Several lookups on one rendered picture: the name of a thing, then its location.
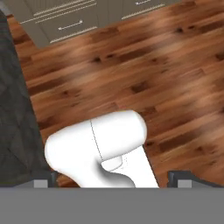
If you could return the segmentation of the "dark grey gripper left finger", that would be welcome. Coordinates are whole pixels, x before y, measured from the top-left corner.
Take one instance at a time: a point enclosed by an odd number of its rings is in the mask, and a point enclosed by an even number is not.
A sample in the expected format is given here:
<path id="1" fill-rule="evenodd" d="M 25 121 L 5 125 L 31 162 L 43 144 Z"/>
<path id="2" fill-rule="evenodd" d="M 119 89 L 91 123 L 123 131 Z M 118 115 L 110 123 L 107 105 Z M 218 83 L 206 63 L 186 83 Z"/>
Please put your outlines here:
<path id="1" fill-rule="evenodd" d="M 57 187 L 58 174 L 55 171 L 33 173 L 26 181 L 15 184 L 20 188 L 52 188 Z"/>

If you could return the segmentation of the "dark grey counter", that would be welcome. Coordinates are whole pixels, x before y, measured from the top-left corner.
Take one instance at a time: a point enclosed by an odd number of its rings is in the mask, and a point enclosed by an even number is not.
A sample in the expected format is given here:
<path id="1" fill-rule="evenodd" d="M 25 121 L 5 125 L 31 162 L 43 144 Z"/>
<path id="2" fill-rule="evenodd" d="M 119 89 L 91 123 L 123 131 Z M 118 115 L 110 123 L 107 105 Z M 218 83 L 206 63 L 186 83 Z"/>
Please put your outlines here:
<path id="1" fill-rule="evenodd" d="M 52 172 L 7 17 L 0 10 L 0 187 Z"/>

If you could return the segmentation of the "white rounded object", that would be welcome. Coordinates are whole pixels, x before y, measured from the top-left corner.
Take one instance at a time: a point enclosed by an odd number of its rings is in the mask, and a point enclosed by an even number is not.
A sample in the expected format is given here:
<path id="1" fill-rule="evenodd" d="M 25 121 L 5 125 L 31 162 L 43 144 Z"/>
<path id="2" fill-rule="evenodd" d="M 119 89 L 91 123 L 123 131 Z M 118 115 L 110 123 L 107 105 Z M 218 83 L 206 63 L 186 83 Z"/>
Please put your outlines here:
<path id="1" fill-rule="evenodd" d="M 136 111 L 116 111 L 51 134 L 45 159 L 82 188 L 157 188 L 146 137 L 146 123 Z"/>

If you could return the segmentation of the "grey cabinet run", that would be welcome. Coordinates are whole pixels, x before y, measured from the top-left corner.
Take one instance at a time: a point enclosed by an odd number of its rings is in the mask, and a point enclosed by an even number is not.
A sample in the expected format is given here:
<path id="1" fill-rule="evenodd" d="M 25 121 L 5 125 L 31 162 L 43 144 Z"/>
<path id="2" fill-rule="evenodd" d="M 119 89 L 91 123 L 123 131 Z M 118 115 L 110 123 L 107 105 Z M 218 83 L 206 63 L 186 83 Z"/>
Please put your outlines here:
<path id="1" fill-rule="evenodd" d="M 3 0 L 36 47 L 170 6 L 182 0 Z"/>

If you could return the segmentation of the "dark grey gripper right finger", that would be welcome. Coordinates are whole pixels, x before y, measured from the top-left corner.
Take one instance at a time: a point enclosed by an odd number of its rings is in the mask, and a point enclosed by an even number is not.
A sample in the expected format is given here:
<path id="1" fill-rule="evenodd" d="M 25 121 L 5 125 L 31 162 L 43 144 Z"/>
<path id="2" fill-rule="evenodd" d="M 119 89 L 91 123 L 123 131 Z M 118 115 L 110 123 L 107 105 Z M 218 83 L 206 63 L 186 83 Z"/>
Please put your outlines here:
<path id="1" fill-rule="evenodd" d="M 224 185 L 218 185 L 214 182 L 196 177 L 190 171 L 169 171 L 168 187 L 173 188 L 194 188 L 194 187 L 218 187 L 224 188 Z"/>

